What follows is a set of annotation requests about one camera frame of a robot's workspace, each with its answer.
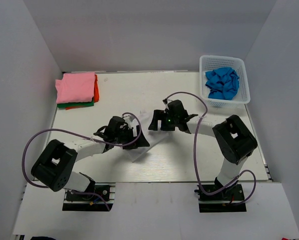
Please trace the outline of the white t shirt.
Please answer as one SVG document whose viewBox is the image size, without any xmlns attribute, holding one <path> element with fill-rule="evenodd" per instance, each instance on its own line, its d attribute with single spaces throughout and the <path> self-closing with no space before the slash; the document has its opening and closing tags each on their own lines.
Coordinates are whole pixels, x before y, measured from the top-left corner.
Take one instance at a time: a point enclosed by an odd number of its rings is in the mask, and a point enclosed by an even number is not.
<svg viewBox="0 0 299 240">
<path fill-rule="evenodd" d="M 161 143 L 163 140 L 167 139 L 171 134 L 166 131 L 150 131 L 148 127 L 153 118 L 153 112 L 146 112 L 145 110 L 140 110 L 136 117 L 141 123 L 142 133 L 145 139 L 149 142 L 148 147 L 138 147 L 137 149 L 132 149 L 127 151 L 132 163 L 137 161 L 139 158 L 143 157 L 149 150 Z"/>
</svg>

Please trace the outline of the blue t shirt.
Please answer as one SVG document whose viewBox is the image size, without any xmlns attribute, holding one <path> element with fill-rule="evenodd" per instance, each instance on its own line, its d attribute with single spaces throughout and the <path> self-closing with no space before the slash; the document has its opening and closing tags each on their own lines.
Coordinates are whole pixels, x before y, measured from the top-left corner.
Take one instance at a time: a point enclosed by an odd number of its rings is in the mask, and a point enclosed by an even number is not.
<svg viewBox="0 0 299 240">
<path fill-rule="evenodd" d="M 210 90 L 209 99 L 231 101 L 238 93 L 240 77 L 231 67 L 221 67 L 206 71 L 207 82 L 205 86 Z"/>
</svg>

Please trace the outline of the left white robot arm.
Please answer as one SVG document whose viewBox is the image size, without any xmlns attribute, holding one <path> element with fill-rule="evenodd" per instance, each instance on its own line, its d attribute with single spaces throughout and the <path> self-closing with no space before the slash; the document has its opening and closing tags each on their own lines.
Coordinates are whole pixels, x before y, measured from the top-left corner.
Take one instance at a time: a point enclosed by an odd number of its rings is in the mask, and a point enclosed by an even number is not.
<svg viewBox="0 0 299 240">
<path fill-rule="evenodd" d="M 104 154 L 114 147 L 129 151 L 150 146 L 143 134 L 140 120 L 130 112 L 123 116 L 113 116 L 107 125 L 100 127 L 93 134 L 100 139 L 64 129 L 53 128 L 52 131 L 81 139 L 68 143 L 51 140 L 31 168 L 31 174 L 54 192 L 61 189 L 74 190 L 85 200 L 95 195 L 95 187 L 91 184 L 93 180 L 90 177 L 73 172 L 76 162 Z"/>
</svg>

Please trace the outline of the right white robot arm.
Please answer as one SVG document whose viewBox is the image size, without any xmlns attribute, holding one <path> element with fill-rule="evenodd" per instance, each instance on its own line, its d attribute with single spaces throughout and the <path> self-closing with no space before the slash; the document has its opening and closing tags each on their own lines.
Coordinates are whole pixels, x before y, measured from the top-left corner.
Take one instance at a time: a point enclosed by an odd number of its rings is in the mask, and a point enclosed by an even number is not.
<svg viewBox="0 0 299 240">
<path fill-rule="evenodd" d="M 193 134 L 194 170 L 199 188 L 203 185 L 199 176 L 197 161 L 198 135 L 214 137 L 224 157 L 219 174 L 214 180 L 215 193 L 220 199 L 228 199 L 234 192 L 233 186 L 238 182 L 241 169 L 258 147 L 256 138 L 238 115 L 231 115 L 223 122 L 212 124 L 203 121 L 204 114 L 188 114 L 180 100 L 165 101 L 165 109 L 155 109 L 149 124 L 149 131 L 171 132 L 178 129 Z"/>
</svg>

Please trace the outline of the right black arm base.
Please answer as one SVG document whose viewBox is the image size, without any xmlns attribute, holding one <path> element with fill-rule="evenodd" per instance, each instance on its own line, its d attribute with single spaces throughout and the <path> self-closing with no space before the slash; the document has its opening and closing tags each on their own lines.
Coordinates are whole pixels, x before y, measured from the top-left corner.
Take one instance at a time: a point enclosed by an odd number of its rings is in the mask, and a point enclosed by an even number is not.
<svg viewBox="0 0 299 240">
<path fill-rule="evenodd" d="M 194 190 L 198 196 L 200 213 L 243 213 L 247 211 L 245 195 L 241 184 L 214 195 L 204 194 L 199 187 Z"/>
</svg>

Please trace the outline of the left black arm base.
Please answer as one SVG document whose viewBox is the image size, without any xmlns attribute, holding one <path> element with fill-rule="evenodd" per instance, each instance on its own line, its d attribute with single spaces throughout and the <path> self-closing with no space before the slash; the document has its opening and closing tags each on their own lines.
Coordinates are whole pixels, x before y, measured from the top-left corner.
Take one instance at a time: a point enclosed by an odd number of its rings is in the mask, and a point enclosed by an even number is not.
<svg viewBox="0 0 299 240">
<path fill-rule="evenodd" d="M 62 204 L 64 212 L 108 212 L 115 201 L 115 183 L 96 183 L 94 193 L 96 195 L 82 195 L 65 191 Z"/>
</svg>

